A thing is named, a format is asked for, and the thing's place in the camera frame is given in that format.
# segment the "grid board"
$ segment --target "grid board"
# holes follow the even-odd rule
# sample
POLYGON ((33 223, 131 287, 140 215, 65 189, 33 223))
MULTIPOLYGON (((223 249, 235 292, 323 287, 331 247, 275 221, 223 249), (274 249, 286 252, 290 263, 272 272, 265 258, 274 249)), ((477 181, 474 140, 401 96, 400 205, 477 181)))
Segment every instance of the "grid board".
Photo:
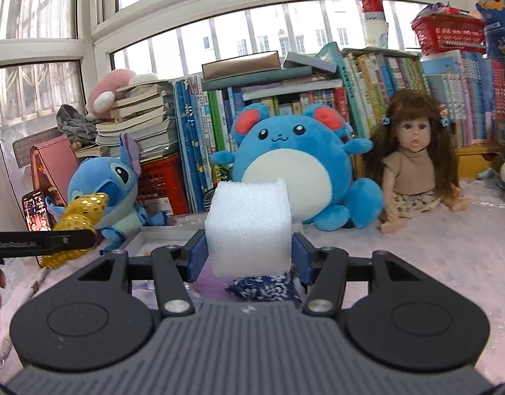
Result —
POLYGON ((30 164, 30 150, 34 145, 53 140, 53 138, 57 138, 61 135, 59 129, 54 127, 15 141, 13 143, 13 151, 19 168, 23 168, 30 164))

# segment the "screw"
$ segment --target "screw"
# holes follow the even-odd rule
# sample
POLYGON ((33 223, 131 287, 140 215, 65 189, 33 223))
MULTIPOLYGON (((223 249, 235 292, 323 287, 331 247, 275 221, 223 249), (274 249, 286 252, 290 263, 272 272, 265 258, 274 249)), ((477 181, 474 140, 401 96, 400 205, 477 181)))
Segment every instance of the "screw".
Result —
POLYGON ((185 300, 175 299, 169 300, 165 303, 165 310, 168 313, 184 313, 190 309, 190 304, 185 300))
POLYGON ((315 313, 325 313, 333 308, 333 303, 325 299, 316 299, 311 300, 307 304, 307 308, 315 313))

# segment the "blue gripper pad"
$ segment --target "blue gripper pad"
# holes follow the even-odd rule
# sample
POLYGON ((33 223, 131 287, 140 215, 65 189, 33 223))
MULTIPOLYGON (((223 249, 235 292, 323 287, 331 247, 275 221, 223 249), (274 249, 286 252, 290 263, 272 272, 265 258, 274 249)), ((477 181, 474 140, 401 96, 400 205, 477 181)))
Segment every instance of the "blue gripper pad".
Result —
POLYGON ((305 238, 299 239, 296 234, 293 234, 291 242, 291 260, 302 284, 312 284, 315 282, 315 272, 311 266, 310 253, 315 250, 309 241, 305 238))
POLYGON ((205 230, 198 230, 182 249, 189 255, 187 282, 193 282, 198 279, 201 269, 209 257, 205 230))

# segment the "marill plush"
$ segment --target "marill plush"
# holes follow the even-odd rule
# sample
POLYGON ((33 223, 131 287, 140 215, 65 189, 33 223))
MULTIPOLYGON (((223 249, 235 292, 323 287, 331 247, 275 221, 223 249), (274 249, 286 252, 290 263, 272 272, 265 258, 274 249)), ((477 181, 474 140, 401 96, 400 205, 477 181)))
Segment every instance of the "marill plush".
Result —
POLYGON ((366 153, 372 142, 350 138, 351 126, 330 107, 313 104, 303 115, 269 117, 265 104, 245 107, 231 134, 236 154, 214 153, 215 164, 231 164, 232 179, 287 185, 293 222, 336 230, 349 220, 367 226, 383 210, 381 188, 368 178, 353 182, 351 155, 366 153), (340 138, 350 138, 344 143, 340 138))

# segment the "smartphone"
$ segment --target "smartphone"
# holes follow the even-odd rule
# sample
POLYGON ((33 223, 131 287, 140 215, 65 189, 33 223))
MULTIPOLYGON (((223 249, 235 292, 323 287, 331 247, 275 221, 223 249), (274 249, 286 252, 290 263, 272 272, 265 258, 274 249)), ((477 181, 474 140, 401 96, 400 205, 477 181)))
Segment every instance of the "smartphone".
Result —
POLYGON ((27 193, 22 198, 22 209, 30 232, 51 231, 48 209, 42 190, 27 193))

